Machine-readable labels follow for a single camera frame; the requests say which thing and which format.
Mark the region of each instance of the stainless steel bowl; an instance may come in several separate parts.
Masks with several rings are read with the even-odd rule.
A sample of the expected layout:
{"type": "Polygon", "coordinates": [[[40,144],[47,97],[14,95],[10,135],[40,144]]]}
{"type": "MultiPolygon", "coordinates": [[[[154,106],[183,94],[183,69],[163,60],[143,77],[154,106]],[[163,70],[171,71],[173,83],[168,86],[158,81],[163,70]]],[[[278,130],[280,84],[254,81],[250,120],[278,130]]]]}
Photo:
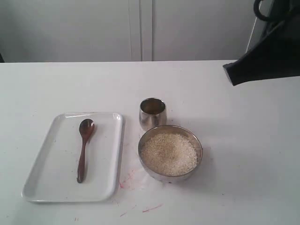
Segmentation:
{"type": "Polygon", "coordinates": [[[159,127],[152,128],[148,130],[140,139],[139,141],[139,146],[138,146],[138,152],[139,152],[139,158],[141,161],[142,166],[146,170],[146,172],[153,177],[154,179],[157,179],[162,182],[169,182],[169,183],[175,183],[178,181],[182,181],[187,179],[189,176],[195,172],[195,170],[198,168],[202,155],[203,155],[203,149],[200,144],[200,141],[198,138],[196,138],[195,135],[193,135],[190,131],[186,130],[185,128],[174,126],[174,125],[162,125],[159,127]],[[153,170],[151,170],[143,161],[141,152],[143,151],[143,147],[145,143],[152,137],[158,134],[179,134],[187,138],[190,143],[193,145],[194,149],[196,150],[197,153],[197,166],[191,170],[190,172],[180,175],[180,176],[165,176],[163,174],[159,174],[153,170]]]}

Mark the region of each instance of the stainless steel cup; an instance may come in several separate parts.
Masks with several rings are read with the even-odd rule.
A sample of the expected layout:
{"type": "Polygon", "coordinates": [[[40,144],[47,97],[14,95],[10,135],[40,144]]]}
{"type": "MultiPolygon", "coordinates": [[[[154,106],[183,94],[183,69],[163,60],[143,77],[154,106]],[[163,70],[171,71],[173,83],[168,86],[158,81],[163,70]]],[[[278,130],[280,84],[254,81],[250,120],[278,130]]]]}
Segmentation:
{"type": "Polygon", "coordinates": [[[140,104],[140,125],[144,131],[167,123],[165,103],[158,98],[147,98],[140,104]]]}

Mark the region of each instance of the table surface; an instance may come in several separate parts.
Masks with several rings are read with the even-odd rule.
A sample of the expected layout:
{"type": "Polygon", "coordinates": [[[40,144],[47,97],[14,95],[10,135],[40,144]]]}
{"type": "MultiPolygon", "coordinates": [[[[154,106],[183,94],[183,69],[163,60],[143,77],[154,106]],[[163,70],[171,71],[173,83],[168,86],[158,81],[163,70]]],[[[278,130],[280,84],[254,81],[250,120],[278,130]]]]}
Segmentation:
{"type": "Polygon", "coordinates": [[[0,64],[0,224],[299,224],[300,77],[233,87],[228,62],[0,64]],[[202,143],[186,182],[160,183],[138,160],[148,97],[202,143]],[[122,188],[106,202],[26,202],[21,190],[53,118],[72,112],[125,117],[122,188]]]}

